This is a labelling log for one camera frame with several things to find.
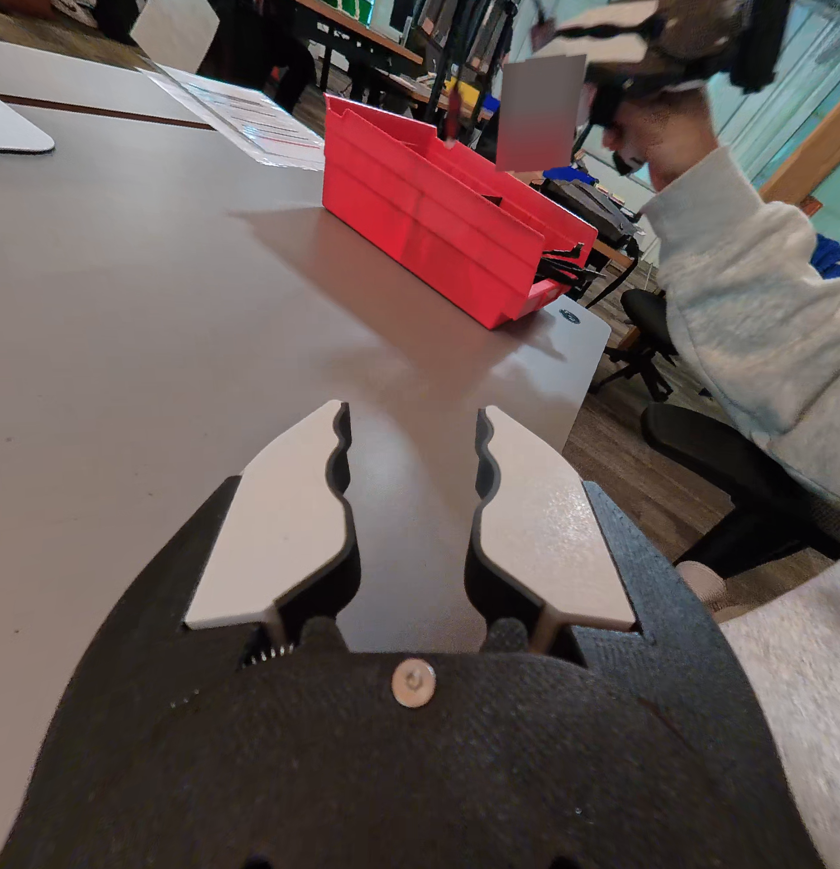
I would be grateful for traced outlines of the person's leg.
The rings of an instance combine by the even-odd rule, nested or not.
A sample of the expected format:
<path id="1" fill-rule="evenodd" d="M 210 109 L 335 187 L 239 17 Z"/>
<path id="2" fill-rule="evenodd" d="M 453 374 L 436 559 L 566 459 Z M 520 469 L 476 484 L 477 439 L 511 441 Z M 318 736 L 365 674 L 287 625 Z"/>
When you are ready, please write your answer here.
<path id="1" fill-rule="evenodd" d="M 735 429 L 691 409 L 651 404 L 641 430 L 654 451 L 730 498 L 730 512 L 675 566 L 695 562 L 729 580 L 806 549 L 840 559 L 840 510 Z"/>

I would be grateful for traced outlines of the wooden table black frame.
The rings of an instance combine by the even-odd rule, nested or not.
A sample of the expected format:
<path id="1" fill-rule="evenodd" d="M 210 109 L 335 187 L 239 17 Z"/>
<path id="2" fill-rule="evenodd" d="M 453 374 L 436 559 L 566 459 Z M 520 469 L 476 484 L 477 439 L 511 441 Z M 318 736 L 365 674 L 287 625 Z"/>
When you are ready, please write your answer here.
<path id="1" fill-rule="evenodd" d="M 292 4 L 296 8 L 294 35 L 324 47 L 318 85 L 322 93 L 327 92 L 329 69 L 335 52 L 348 62 L 367 69 L 394 75 L 415 76 L 422 72 L 422 56 L 326 2 L 293 1 Z"/>

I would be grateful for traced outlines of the person's right forearm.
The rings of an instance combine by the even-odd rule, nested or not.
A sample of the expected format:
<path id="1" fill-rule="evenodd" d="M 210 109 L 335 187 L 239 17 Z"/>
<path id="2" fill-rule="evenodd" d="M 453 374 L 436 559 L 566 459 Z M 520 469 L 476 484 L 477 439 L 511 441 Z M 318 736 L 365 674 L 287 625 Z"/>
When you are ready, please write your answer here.
<path id="1" fill-rule="evenodd" d="M 763 202 L 724 147 L 645 215 L 679 356 L 744 437 L 840 506 L 840 278 L 811 266 L 812 225 Z"/>

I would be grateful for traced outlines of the black office chair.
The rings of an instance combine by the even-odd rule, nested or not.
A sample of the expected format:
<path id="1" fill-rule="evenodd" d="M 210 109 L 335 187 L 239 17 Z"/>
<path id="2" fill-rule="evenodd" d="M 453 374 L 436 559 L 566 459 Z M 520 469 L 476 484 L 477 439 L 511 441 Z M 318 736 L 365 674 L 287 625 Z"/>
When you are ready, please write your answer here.
<path id="1" fill-rule="evenodd" d="M 666 299 L 664 295 L 632 288 L 622 294 L 621 306 L 632 328 L 636 329 L 636 337 L 630 343 L 621 342 L 618 346 L 604 348 L 602 354 L 611 363 L 625 365 L 611 375 L 592 382 L 588 393 L 596 395 L 612 382 L 630 380 L 639 375 L 651 399 L 663 403 L 673 394 L 673 387 L 657 370 L 654 359 L 660 356 L 666 363 L 675 365 L 677 355 L 668 332 Z"/>

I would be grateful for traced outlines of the person's beige shoe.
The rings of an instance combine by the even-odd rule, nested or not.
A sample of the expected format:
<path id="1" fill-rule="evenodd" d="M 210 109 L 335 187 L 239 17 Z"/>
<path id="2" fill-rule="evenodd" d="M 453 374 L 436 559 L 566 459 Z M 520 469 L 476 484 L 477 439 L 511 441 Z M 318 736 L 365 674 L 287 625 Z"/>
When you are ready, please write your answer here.
<path id="1" fill-rule="evenodd" d="M 701 562 L 685 560 L 675 570 L 710 612 L 718 612 L 729 604 L 727 583 L 713 569 Z"/>

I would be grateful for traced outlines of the person's grey hoodie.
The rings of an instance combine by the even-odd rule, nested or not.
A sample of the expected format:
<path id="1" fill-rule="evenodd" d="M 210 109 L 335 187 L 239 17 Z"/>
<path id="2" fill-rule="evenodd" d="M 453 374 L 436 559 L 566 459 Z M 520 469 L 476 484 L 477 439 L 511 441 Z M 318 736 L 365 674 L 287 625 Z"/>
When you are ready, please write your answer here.
<path id="1" fill-rule="evenodd" d="M 805 827 L 840 867 L 840 560 L 774 601 L 716 614 L 762 706 Z"/>

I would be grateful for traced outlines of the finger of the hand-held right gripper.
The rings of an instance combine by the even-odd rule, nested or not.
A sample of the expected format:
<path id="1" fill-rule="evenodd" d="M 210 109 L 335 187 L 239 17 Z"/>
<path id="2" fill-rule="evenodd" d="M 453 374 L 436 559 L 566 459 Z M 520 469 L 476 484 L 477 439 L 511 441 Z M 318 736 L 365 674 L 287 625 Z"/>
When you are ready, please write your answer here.
<path id="1" fill-rule="evenodd" d="M 643 37 L 632 32 L 607 37 L 588 35 L 577 41 L 577 52 L 586 56 L 588 64 L 636 64 L 644 60 L 649 50 Z"/>
<path id="2" fill-rule="evenodd" d="M 659 2 L 623 2 L 597 6 L 558 24 L 556 29 L 637 30 L 658 12 L 659 7 Z"/>

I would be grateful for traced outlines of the white chair back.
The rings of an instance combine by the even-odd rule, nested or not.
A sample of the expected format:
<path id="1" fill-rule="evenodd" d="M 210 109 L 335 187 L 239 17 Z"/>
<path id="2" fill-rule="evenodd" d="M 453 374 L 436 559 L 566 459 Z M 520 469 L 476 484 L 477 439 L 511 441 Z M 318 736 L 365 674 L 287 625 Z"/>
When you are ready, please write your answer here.
<path id="1" fill-rule="evenodd" d="M 130 37 L 154 63 L 195 74 L 218 28 L 218 14 L 207 1 L 148 1 Z"/>

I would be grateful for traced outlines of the red plastic bin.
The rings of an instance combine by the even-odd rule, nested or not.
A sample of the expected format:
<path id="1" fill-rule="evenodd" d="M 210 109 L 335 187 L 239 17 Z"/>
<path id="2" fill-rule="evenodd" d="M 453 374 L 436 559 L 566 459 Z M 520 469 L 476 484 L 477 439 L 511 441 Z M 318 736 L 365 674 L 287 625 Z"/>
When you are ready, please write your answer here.
<path id="1" fill-rule="evenodd" d="M 589 223 L 432 125 L 325 101 L 324 207 L 486 329 L 578 281 Z"/>

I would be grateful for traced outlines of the laminated paper sheet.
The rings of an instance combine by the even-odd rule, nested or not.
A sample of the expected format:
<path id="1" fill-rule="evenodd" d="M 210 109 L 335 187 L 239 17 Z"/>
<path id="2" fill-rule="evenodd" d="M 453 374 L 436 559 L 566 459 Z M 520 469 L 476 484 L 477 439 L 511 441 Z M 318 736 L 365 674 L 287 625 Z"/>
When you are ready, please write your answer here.
<path id="1" fill-rule="evenodd" d="M 143 74 L 256 162 L 273 168 L 324 171 L 324 139 L 261 91 L 160 64 Z"/>

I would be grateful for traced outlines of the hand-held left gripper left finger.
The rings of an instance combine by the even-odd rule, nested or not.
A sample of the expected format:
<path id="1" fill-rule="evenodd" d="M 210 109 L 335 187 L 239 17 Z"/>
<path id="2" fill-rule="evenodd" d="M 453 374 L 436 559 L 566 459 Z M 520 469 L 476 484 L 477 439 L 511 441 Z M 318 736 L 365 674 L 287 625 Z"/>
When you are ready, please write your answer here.
<path id="1" fill-rule="evenodd" d="M 328 401 L 245 467 L 186 611 L 189 629 L 266 625 L 298 643 L 306 622 L 335 619 L 358 592 L 349 404 Z"/>

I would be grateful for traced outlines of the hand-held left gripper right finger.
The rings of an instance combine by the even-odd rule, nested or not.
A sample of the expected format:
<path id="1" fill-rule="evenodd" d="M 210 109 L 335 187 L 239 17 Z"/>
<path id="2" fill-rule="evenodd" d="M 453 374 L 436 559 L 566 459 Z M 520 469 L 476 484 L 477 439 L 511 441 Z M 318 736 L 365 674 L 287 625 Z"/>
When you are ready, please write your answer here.
<path id="1" fill-rule="evenodd" d="M 465 591 L 487 626 L 518 621 L 539 654 L 574 626 L 632 632 L 638 619 L 576 470 L 496 406 L 478 410 L 476 454 Z"/>

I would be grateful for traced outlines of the grey desk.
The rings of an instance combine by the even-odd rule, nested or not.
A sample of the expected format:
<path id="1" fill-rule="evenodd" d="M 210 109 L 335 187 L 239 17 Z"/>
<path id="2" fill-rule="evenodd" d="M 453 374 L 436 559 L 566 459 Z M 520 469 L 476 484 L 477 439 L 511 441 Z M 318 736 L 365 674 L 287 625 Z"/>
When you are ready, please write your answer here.
<path id="1" fill-rule="evenodd" d="M 477 648 L 463 591 L 479 407 L 561 449 L 609 327 L 563 298 L 491 332 L 321 206 L 322 176 L 215 131 L 45 108 L 147 76 L 0 43 L 51 135 L 0 155 L 0 849 L 57 702 L 120 595 L 228 476 L 348 401 L 360 650 Z M 559 313 L 566 309 L 582 322 Z"/>

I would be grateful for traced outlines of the person's right hand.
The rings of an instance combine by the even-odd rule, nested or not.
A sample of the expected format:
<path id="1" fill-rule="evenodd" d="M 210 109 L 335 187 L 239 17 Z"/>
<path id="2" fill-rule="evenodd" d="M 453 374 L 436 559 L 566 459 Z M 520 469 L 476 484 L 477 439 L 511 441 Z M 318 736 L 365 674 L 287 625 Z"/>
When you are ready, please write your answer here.
<path id="1" fill-rule="evenodd" d="M 657 193 L 719 146 L 704 87 L 621 103 L 601 142 L 645 164 Z"/>

